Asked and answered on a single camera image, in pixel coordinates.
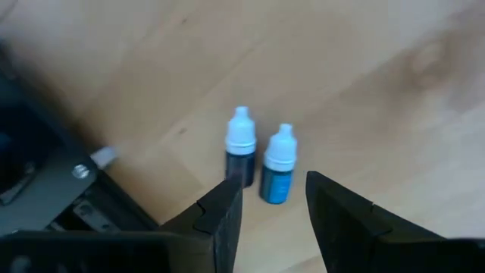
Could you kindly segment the small blue dropper bottle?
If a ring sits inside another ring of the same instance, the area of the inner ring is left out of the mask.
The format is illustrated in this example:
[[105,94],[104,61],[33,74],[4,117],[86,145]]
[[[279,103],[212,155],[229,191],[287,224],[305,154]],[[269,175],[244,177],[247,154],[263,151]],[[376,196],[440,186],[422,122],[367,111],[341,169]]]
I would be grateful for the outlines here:
[[298,141],[291,124],[281,124],[264,152],[260,197],[270,204],[287,201],[297,161]]

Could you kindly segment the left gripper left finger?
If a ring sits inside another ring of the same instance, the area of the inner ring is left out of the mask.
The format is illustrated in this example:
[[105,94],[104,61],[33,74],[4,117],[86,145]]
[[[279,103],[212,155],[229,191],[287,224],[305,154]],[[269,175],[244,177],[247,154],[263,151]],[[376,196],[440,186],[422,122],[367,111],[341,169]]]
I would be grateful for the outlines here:
[[242,209],[243,189],[232,178],[160,226],[170,273],[233,273]]

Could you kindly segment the black aluminium table frame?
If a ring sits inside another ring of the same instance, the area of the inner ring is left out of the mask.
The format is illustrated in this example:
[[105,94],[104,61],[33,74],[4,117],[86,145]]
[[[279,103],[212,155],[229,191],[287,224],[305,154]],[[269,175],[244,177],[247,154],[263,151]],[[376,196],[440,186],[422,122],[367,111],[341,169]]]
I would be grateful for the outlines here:
[[104,171],[62,213],[47,231],[154,231],[158,222],[151,218]]

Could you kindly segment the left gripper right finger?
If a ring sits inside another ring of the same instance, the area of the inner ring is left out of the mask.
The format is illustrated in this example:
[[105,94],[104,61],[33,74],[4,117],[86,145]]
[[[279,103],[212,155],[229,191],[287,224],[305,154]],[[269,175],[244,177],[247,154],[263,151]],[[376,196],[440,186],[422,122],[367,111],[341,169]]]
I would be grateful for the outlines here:
[[376,244],[442,240],[317,171],[306,174],[311,225],[328,273],[370,273]]

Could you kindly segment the small dark navy dropper bottle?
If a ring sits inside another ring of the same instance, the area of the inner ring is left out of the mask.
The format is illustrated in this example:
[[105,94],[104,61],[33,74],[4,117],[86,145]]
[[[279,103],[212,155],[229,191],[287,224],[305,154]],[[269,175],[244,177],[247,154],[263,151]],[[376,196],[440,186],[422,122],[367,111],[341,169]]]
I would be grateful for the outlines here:
[[254,182],[256,144],[255,122],[250,117],[249,108],[236,107],[227,123],[225,177],[238,177],[244,188]]

